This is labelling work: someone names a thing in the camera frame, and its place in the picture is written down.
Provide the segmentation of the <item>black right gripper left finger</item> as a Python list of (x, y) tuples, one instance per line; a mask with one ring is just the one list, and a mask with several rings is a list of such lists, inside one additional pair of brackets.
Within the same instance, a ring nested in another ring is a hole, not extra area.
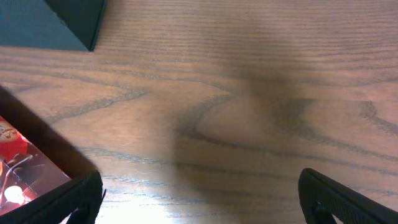
[(1, 215), (4, 224), (94, 224), (103, 201), (97, 170), (77, 177), (13, 211)]

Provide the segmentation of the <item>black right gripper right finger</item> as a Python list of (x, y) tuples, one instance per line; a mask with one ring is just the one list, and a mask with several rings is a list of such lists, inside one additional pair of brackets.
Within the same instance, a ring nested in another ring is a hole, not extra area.
[(308, 224), (397, 224), (396, 211), (310, 168), (300, 174), (298, 194)]

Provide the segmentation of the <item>red Meiji panda biscuit box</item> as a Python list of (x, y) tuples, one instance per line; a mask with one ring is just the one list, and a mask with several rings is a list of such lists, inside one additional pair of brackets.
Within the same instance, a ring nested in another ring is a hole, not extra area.
[(1, 215), (93, 170), (82, 153), (1, 89)]

